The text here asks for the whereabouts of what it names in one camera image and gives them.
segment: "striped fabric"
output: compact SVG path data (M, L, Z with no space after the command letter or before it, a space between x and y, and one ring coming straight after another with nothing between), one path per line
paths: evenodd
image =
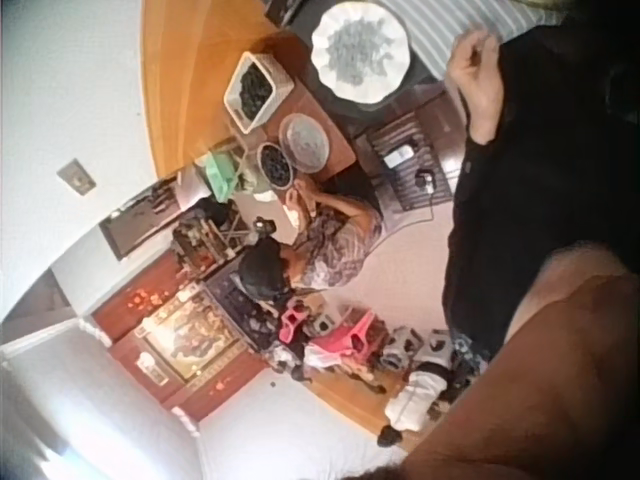
M455 38L484 27L506 42L536 25L557 25L564 14L510 0L377 0L404 23L411 46L434 77L444 78Z

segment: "wooden floor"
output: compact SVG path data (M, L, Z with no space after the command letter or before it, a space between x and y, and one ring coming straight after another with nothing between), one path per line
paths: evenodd
M400 375L388 372L378 373L376 377L387 388L385 395L376 395L363 383L341 373L316 372L312 375L313 382L306 385L331 408L377 437L382 427L389 423L384 408L404 387L404 382ZM430 430L431 425L428 425L420 433L403 432L404 440L400 447L407 452L412 451Z

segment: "plastic container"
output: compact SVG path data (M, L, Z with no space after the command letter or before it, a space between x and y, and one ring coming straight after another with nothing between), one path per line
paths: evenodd
M237 164L227 152L207 153L205 155L205 172L211 190L220 203L226 203L238 183Z
M279 137L285 157L297 170L316 173L327 164L329 137L322 125L308 115L288 115L280 124Z
M278 150L280 150L282 152L282 149L278 145L276 145L275 143L265 142L262 145L260 145L258 147L258 166L260 167L260 171L262 172L264 177L267 179L267 181L269 182L269 184L273 188L275 188L276 190L287 190L288 188L291 187L291 185L293 185L293 180L295 179L296 171L293 168L293 166L291 165L291 162L289 161L289 159L284 155L284 152L283 152L283 157L284 157L285 161L287 162L287 165L289 166L289 182L286 185L283 185L283 186L274 185L273 183L271 183L271 180L269 179L269 176L264 172L264 169L262 168L262 150L264 150L264 147L266 147L266 146L275 147L275 148L277 148Z
M240 79L252 65L256 64L272 88L271 96L266 100L256 118L248 119L242 112L240 102L240 90L242 85ZM293 80L284 68L276 60L266 53L244 52L240 57L240 62L236 71L231 77L231 82L224 94L224 105L229 111L231 118L236 122L242 133L247 134L254 128L263 125L271 118L280 104L287 98L295 86Z

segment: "white wall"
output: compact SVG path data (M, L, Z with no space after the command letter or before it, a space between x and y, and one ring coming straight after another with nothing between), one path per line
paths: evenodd
M94 227L51 265L51 271L78 316L84 316L165 252L171 239L171 230L163 230L118 261L100 227Z
M204 419L200 432L208 480L333 480L404 457L272 371Z
M2 4L0 319L67 248L157 179L141 0ZM97 183L85 197L56 176L73 158Z
M202 479L196 442L178 418L78 328L19 353L9 365L42 417L107 478Z

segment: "green container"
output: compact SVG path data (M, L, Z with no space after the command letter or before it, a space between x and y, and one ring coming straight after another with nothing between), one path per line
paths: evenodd
M205 157L205 172L213 194L218 202L226 203L238 183L237 164L227 152L208 152Z

